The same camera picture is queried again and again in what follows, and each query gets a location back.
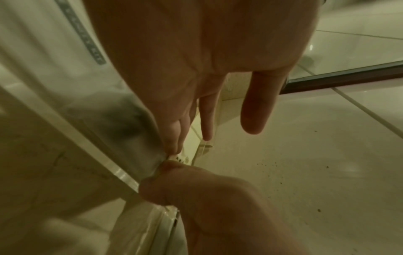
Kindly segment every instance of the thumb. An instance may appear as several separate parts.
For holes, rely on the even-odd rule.
[[[163,162],[158,171],[141,182],[140,196],[154,204],[174,205],[190,216],[195,216],[216,183],[216,175],[175,161]]]
[[[250,134],[263,131],[288,72],[253,72],[241,111],[241,125]]]

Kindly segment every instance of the hand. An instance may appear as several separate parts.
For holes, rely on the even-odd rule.
[[[253,71],[241,112],[260,133],[308,43],[319,0],[84,0],[97,35],[153,113],[168,154],[181,151],[199,100],[204,140],[226,75]]]
[[[240,179],[166,161],[139,193],[180,210],[189,255],[307,254],[268,201]]]

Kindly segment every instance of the glass panel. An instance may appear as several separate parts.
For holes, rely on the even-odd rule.
[[[290,82],[403,64],[403,1],[324,2],[317,30]]]

